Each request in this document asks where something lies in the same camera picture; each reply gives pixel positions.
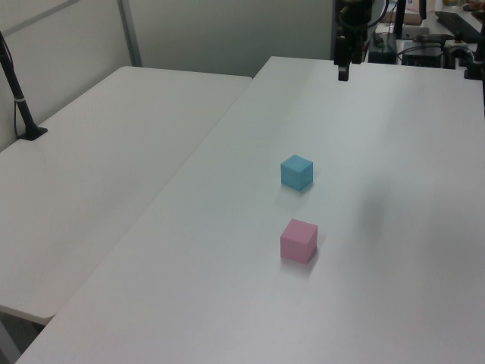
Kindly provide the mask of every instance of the black cable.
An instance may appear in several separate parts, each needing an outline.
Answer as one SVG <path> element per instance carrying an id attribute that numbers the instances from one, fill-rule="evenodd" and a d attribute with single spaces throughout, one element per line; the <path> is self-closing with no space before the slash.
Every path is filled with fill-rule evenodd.
<path id="1" fill-rule="evenodd" d="M 344 9 L 342 9 L 340 12 L 339 12 L 339 23 L 340 25 L 342 25 L 342 27 L 344 28 L 347 28 L 347 29 L 350 29 L 350 30 L 362 30 L 362 29 L 369 29 L 369 28 L 372 28 L 376 25 L 378 25 L 382 19 L 384 19 L 384 17 L 386 16 L 387 14 L 387 8 L 389 7 L 389 0 L 386 0 L 386 4 L 384 5 L 384 11 L 382 12 L 382 14 L 379 16 L 379 19 L 377 19 L 375 22 L 373 22 L 372 24 L 368 24 L 368 25 L 365 25 L 365 24 L 362 24 L 361 26 L 359 27 L 354 27 L 353 25 L 350 25 L 350 24 L 347 24 L 344 20 L 343 20 L 343 16 L 342 16 L 342 11 L 347 8 L 346 6 L 344 7 Z"/>
<path id="2" fill-rule="evenodd" d="M 393 9 L 391 10 L 391 15 L 389 16 L 389 28 L 387 28 L 387 35 L 388 36 L 391 33 L 391 24 L 393 23 L 393 14 L 394 14 L 396 7 L 397 7 L 397 2 L 394 4 Z"/>
<path id="3" fill-rule="evenodd" d="M 407 48 L 407 49 L 399 52 L 397 55 L 399 57 L 400 55 L 404 55 L 405 53 L 408 53 L 408 52 L 413 52 L 413 51 L 417 51 L 417 50 L 420 50 L 420 49 L 427 49 L 427 48 L 439 48 L 439 49 L 441 49 L 441 46 L 439 46 L 439 45 L 418 45 L 418 46 L 415 46 L 415 47 Z"/>
<path id="4" fill-rule="evenodd" d="M 364 54 L 362 55 L 362 62 L 365 62 L 365 58 L 367 57 L 367 53 L 369 51 L 369 47 L 371 46 L 371 41 L 367 42 L 367 44 L 364 47 Z"/>

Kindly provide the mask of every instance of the wall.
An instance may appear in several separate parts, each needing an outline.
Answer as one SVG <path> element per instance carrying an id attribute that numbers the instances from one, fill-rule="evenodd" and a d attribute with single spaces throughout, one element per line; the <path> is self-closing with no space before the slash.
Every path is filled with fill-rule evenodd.
<path id="1" fill-rule="evenodd" d="M 331 0 L 124 0 L 144 67 L 254 77 L 272 55 L 330 58 Z"/>
<path id="2" fill-rule="evenodd" d="M 16 0 L 26 6 L 27 0 Z M 14 11 L 13 0 L 0 0 L 0 12 L 11 11 L 27 25 L 5 37 L 14 59 L 15 72 L 34 121 L 39 124 L 121 66 L 130 55 L 116 0 L 67 2 L 50 14 L 59 0 L 34 2 L 29 8 L 34 22 Z M 9 34 L 5 23 L 0 29 Z M 14 99 L 0 71 L 0 151 L 15 141 Z M 17 124 L 22 120 L 17 113 Z"/>

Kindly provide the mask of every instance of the equipment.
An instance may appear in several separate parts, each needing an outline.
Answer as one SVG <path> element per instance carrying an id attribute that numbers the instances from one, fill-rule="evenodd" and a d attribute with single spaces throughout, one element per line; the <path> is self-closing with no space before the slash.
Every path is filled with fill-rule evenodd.
<path id="1" fill-rule="evenodd" d="M 349 80 L 350 63 L 361 64 L 363 50 L 368 40 L 368 30 L 378 25 L 386 16 L 389 0 L 385 0 L 383 12 L 371 23 L 374 0 L 336 0 L 336 39 L 333 63 L 339 66 L 339 80 Z M 406 0 L 398 0 L 396 5 L 395 39 L 401 39 Z M 426 19 L 426 1 L 420 1 L 420 15 Z"/>
<path id="2" fill-rule="evenodd" d="M 369 43 L 369 63 L 395 64 L 397 59 L 396 35 L 376 34 Z"/>
<path id="3" fill-rule="evenodd" d="M 22 115 L 23 122 L 25 123 L 25 134 L 19 136 L 19 139 L 25 140 L 35 140 L 44 133 L 47 129 L 44 127 L 38 127 L 36 123 L 33 122 L 32 115 L 30 114 L 29 107 L 27 106 L 27 101 L 23 96 L 22 89 L 18 83 L 17 76 L 14 71 L 14 62 L 11 59 L 10 52 L 8 51 L 7 43 L 0 32 L 0 63 L 2 63 L 3 71 L 7 77 L 8 84 L 14 94 L 14 100 L 17 104 L 20 114 Z"/>
<path id="4" fill-rule="evenodd" d="M 455 36 L 461 33 L 466 43 L 478 43 L 480 41 L 480 33 L 458 14 L 445 11 L 437 11 L 435 14 L 438 21 Z"/>
<path id="5" fill-rule="evenodd" d="M 442 55 L 443 51 L 439 43 L 422 46 L 422 43 L 419 42 L 405 42 L 402 51 L 402 65 L 441 68 Z"/>

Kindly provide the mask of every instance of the table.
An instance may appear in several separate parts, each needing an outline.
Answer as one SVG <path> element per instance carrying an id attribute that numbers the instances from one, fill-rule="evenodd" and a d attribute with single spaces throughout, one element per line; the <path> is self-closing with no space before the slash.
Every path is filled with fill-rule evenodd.
<path id="1" fill-rule="evenodd" d="M 272 58 L 18 363 L 482 363 L 484 157 L 480 82 Z"/>
<path id="2" fill-rule="evenodd" d="M 49 322 L 250 80 L 123 67 L 0 153 L 0 311 Z"/>

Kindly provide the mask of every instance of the electronic device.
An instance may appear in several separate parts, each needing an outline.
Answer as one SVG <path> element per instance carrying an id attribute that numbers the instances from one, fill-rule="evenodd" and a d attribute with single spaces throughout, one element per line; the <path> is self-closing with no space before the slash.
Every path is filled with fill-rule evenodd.
<path id="1" fill-rule="evenodd" d="M 438 21 L 455 36 L 460 32 L 466 43 L 478 43 L 480 40 L 480 33 L 458 14 L 445 11 L 437 11 L 435 14 L 438 17 Z"/>
<path id="2" fill-rule="evenodd" d="M 349 80 L 350 63 L 362 63 L 368 40 L 368 30 L 384 19 L 389 2 L 390 0 L 385 0 L 382 14 L 378 19 L 372 21 L 374 0 L 336 0 L 336 38 L 333 63 L 339 68 L 339 80 Z M 401 39 L 405 6 L 406 0 L 397 0 L 396 23 L 393 31 L 396 39 Z M 420 15 L 422 18 L 426 18 L 426 0 L 420 0 Z"/>
<path id="3" fill-rule="evenodd" d="M 405 42 L 402 51 L 402 65 L 441 68 L 443 51 L 439 43 Z"/>
<path id="4" fill-rule="evenodd" d="M 396 64 L 397 59 L 396 36 L 389 34 L 374 34 L 369 45 L 369 63 Z"/>

